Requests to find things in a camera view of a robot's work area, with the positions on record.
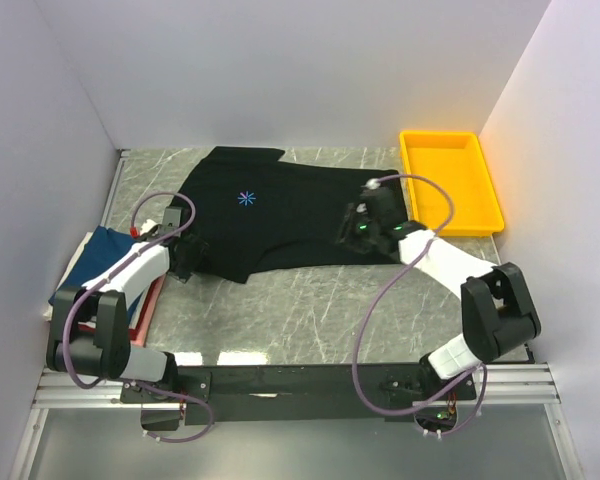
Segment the black t shirt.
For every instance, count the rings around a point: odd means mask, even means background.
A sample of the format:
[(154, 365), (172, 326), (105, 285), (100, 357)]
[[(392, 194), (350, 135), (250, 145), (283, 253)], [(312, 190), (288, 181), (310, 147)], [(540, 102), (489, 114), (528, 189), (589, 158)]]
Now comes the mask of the black t shirt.
[(369, 179), (388, 177), (394, 198), (404, 201), (394, 171), (288, 163), (283, 154), (216, 147), (189, 173), (172, 203), (196, 208), (188, 231), (206, 244), (197, 272), (245, 283), (271, 270), (392, 264), (336, 239), (348, 205)]

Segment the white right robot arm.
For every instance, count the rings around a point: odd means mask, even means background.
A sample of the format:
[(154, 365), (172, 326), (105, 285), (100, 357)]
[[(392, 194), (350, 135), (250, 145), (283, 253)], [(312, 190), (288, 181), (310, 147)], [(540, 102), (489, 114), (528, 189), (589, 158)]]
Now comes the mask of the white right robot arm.
[(536, 338), (541, 323), (521, 269), (453, 246), (417, 221), (402, 220), (386, 187), (365, 189), (347, 206), (337, 243), (379, 253), (421, 271), (460, 300), (461, 333), (419, 362), (420, 390), (440, 399), (454, 379)]

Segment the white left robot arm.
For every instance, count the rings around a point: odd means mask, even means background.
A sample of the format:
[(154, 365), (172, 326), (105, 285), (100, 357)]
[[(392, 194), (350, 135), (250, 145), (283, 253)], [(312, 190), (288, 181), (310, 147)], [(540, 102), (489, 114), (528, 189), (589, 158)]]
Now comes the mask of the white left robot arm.
[(173, 354), (133, 345), (129, 329), (139, 299), (170, 273), (186, 281), (208, 245), (187, 207), (169, 207), (137, 237), (98, 227), (52, 296), (46, 366), (77, 380), (144, 384), (156, 401), (181, 387)]

